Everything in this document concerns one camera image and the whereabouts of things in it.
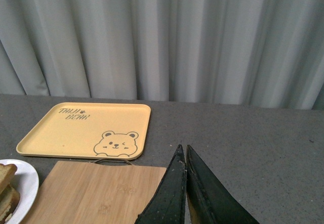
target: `yellow tray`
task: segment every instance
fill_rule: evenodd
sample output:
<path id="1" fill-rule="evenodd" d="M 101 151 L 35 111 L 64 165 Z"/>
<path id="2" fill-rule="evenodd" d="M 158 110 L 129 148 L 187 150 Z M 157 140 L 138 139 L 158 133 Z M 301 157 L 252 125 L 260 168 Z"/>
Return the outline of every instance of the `yellow tray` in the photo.
<path id="1" fill-rule="evenodd" d="M 25 156 L 132 160 L 144 150 L 150 112 L 143 104 L 61 103 L 16 150 Z"/>

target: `gray table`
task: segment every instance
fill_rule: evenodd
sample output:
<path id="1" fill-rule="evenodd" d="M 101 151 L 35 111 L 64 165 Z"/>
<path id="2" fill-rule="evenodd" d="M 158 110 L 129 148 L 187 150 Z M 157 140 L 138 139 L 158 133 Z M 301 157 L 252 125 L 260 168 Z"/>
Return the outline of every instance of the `gray table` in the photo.
<path id="1" fill-rule="evenodd" d="M 147 104 L 146 145 L 134 164 L 167 167 L 178 144 L 191 144 L 260 223 L 324 223 L 324 111 L 0 95 L 0 159 L 29 162 L 40 184 L 61 159 L 23 157 L 16 145 L 61 102 Z"/>

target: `bread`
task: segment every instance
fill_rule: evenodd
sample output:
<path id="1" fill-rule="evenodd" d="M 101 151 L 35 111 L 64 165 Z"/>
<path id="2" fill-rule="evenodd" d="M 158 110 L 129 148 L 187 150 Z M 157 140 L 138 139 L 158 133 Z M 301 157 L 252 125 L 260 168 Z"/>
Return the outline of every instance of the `bread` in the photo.
<path id="1" fill-rule="evenodd" d="M 20 194 L 11 185 L 7 185 L 0 194 L 0 224 L 4 224 L 10 219 L 19 200 Z"/>
<path id="2" fill-rule="evenodd" d="M 15 164 L 0 164 L 0 194 L 10 183 L 16 171 L 17 166 Z"/>
<path id="3" fill-rule="evenodd" d="M 16 171 L 15 164 L 0 164 L 0 224 L 11 218 L 20 201 L 19 192 L 10 185 Z"/>

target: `gray curtain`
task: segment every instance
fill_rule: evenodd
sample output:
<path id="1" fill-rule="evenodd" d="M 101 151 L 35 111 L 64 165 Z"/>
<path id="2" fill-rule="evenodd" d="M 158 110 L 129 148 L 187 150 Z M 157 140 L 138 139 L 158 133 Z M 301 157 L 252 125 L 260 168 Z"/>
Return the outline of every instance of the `gray curtain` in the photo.
<path id="1" fill-rule="evenodd" d="M 0 93 L 324 109 L 324 0 L 0 0 Z"/>

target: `bear face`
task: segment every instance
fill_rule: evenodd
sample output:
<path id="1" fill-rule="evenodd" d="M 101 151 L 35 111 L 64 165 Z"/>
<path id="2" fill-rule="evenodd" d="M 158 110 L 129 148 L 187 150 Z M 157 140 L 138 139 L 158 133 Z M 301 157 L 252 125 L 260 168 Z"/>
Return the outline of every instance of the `bear face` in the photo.
<path id="1" fill-rule="evenodd" d="M 107 157 L 119 157 L 133 155 L 137 151 L 135 139 L 137 132 L 129 132 L 127 134 L 115 134 L 113 131 L 106 131 L 102 134 L 101 141 L 94 146 L 94 152 L 97 156 L 105 155 Z"/>

